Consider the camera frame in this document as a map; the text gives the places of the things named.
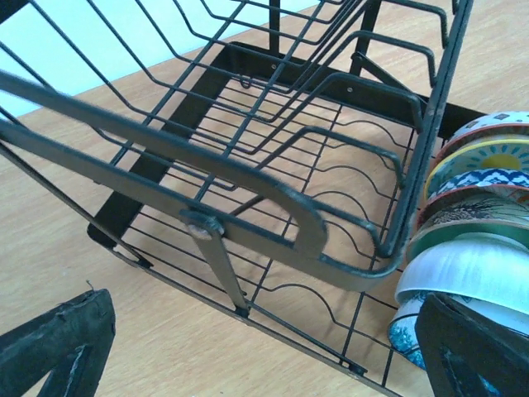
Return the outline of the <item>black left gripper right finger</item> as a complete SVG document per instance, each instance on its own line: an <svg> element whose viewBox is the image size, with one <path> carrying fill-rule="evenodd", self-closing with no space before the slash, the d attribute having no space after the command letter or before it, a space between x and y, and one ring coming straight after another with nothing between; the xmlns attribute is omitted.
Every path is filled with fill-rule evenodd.
<svg viewBox="0 0 529 397"><path fill-rule="evenodd" d="M452 298L429 294L415 326L435 396L528 395L528 338Z"/></svg>

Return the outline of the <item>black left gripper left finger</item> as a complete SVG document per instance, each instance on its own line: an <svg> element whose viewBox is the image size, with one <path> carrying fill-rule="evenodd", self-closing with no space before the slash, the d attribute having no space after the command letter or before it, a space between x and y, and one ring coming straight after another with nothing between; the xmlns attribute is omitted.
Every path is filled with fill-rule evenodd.
<svg viewBox="0 0 529 397"><path fill-rule="evenodd" d="M1 336L1 395L94 396L116 335L107 289L88 290Z"/></svg>

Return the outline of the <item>blue floral white bowl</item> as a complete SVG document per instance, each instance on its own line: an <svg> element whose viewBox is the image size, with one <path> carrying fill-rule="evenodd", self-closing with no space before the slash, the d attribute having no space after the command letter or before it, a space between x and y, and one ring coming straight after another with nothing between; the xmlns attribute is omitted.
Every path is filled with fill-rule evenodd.
<svg viewBox="0 0 529 397"><path fill-rule="evenodd" d="M395 351L415 366L426 369L415 325L426 296L416 294L402 303L388 326L388 340Z"/></svg>

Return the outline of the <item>black wire dish rack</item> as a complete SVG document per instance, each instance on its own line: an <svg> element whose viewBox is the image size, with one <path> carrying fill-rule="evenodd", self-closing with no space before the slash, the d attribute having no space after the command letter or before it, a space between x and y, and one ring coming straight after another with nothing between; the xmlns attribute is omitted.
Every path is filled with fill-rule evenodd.
<svg viewBox="0 0 529 397"><path fill-rule="evenodd" d="M209 11L218 29L203 37L150 111L131 102L140 128L170 143L137 141L130 123L97 120L98 109L67 98L8 45L4 53L31 76L2 72L4 92L85 123L117 147L110 160L54 143L2 110L1 139L90 178L112 192L88 217L88 236L129 265L160 277L161 256L126 242L139 221L154 220L183 236L202 226L215 241L194 258L220 270L233 259L268 277L286 265L343 290L360 302L395 272L411 232L419 182L436 139L447 139L472 111L446 99L473 8L403 1L436 15L441 58L427 46L378 33L379 1L321 1L297 14L299 33L281 27L278 1L269 14L267 47L225 41L243 25L248 2L228 15Z"/></svg>

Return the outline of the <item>celadon green bowl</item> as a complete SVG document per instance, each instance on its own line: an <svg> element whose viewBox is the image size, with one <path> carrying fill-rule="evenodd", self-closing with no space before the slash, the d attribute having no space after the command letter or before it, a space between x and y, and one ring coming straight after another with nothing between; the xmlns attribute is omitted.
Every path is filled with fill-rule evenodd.
<svg viewBox="0 0 529 397"><path fill-rule="evenodd" d="M493 194L478 194L435 212L407 245L406 259L473 232L492 233L528 246L528 207Z"/></svg>

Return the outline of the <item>yellow blue sun bowl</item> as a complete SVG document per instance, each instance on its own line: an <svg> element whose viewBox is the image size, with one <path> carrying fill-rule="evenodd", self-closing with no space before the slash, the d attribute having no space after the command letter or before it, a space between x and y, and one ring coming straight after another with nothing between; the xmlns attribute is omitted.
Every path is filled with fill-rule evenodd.
<svg viewBox="0 0 529 397"><path fill-rule="evenodd" d="M450 178L468 171L499 168L528 173L528 139L494 138L468 144L441 160L428 175L423 197L428 199Z"/></svg>

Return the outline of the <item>red dot patterned bowl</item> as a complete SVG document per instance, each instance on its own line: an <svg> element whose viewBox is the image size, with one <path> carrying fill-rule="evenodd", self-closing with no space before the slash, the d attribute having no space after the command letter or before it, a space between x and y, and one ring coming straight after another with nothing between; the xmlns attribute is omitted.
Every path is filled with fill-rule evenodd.
<svg viewBox="0 0 529 397"><path fill-rule="evenodd" d="M460 127L436 156L435 164L461 147L491 136L527 136L528 111L505 111L485 114Z"/></svg>

